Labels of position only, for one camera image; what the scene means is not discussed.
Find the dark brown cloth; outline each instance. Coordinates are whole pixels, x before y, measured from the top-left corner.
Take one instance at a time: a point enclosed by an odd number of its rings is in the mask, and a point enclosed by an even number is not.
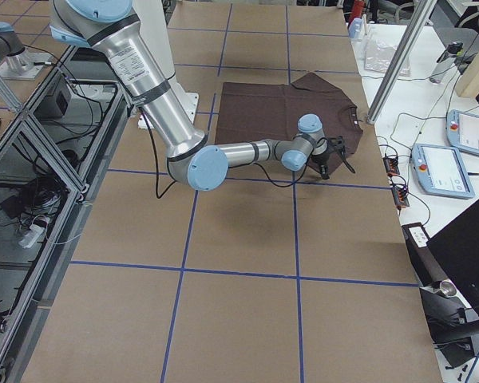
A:
[[[224,82],[215,144],[264,140],[292,140],[298,133],[298,119],[314,113],[321,119],[326,137],[342,136],[346,157],[355,153],[362,130],[356,105],[344,92],[308,73],[290,85],[262,85]],[[332,173],[342,163],[332,154]]]

